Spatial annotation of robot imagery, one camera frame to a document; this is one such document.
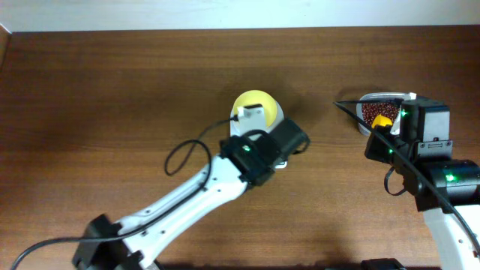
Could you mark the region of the yellow measuring scoop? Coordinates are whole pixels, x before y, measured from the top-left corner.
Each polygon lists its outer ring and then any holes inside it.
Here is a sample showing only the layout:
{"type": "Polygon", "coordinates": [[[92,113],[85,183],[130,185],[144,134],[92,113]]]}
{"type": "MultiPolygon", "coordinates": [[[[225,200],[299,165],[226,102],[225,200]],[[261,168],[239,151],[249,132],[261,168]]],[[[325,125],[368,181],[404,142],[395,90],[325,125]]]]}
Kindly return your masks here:
{"type": "Polygon", "coordinates": [[[371,127],[375,128],[376,126],[380,127],[386,127],[386,126],[392,126],[393,121],[384,115],[377,115],[374,120],[372,121],[371,127]]]}

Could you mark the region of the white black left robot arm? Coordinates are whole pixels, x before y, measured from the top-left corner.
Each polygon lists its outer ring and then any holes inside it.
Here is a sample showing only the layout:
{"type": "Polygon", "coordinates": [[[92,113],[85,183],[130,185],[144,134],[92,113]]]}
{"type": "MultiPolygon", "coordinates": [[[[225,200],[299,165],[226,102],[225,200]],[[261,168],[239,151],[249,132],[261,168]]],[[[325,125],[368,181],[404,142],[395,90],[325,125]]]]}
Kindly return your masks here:
{"type": "Polygon", "coordinates": [[[267,182],[290,155],[304,152],[308,135],[292,120],[261,128],[246,120],[230,125],[220,151],[184,184],[134,214],[109,221],[102,214],[85,229],[101,243],[81,243],[75,269],[159,269],[160,253],[209,212],[267,182]]]}

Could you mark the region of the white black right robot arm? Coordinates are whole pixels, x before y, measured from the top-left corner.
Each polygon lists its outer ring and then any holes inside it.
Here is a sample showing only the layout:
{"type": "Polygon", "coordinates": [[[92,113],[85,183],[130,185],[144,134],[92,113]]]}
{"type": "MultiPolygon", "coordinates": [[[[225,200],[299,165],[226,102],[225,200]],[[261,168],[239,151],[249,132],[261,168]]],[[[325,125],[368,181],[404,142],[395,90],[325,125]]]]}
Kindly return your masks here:
{"type": "Polygon", "coordinates": [[[450,109],[425,97],[395,98],[397,124],[374,124],[366,158],[391,165],[435,241],[442,269],[479,268],[479,165],[455,160],[450,109]]]}

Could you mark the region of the yellow plastic bowl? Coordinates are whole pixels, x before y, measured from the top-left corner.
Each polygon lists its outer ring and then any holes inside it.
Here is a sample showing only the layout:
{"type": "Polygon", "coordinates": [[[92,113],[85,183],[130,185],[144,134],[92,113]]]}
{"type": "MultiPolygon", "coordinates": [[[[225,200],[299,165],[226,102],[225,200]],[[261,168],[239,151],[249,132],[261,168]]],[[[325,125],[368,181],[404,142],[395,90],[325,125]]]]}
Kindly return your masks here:
{"type": "Polygon", "coordinates": [[[277,101],[269,93],[261,90],[249,90],[240,94],[233,104],[233,114],[237,115],[240,108],[256,114],[258,111],[263,112],[266,128],[274,124],[278,114],[277,101]]]}

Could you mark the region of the red adzuki beans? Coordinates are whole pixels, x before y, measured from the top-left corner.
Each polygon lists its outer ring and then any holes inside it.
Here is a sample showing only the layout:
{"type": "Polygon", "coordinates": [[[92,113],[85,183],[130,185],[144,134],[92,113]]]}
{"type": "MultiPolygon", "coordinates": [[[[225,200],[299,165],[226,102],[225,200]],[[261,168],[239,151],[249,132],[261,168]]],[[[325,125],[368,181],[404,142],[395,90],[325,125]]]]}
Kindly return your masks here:
{"type": "Polygon", "coordinates": [[[399,108],[393,103],[364,103],[361,106],[361,113],[364,121],[371,126],[372,121],[378,115],[389,117],[394,121],[398,116],[399,108]]]}

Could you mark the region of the clear plastic bean container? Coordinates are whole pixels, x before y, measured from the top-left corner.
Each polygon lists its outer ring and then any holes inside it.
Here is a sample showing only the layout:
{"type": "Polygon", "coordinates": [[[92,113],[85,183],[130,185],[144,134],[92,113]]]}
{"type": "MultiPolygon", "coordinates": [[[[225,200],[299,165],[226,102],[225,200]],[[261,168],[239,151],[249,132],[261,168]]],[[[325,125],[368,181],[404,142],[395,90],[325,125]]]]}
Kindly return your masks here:
{"type": "Polygon", "coordinates": [[[408,101],[416,99],[416,94],[402,92],[378,92],[366,94],[361,97],[360,100],[367,101],[367,103],[359,103],[356,105],[357,116],[369,126],[374,123],[374,119],[377,116],[384,116],[392,122],[393,127],[391,133],[398,135],[400,133],[401,106],[396,105],[395,103],[372,103],[372,101],[389,101],[394,99],[408,101]]]}

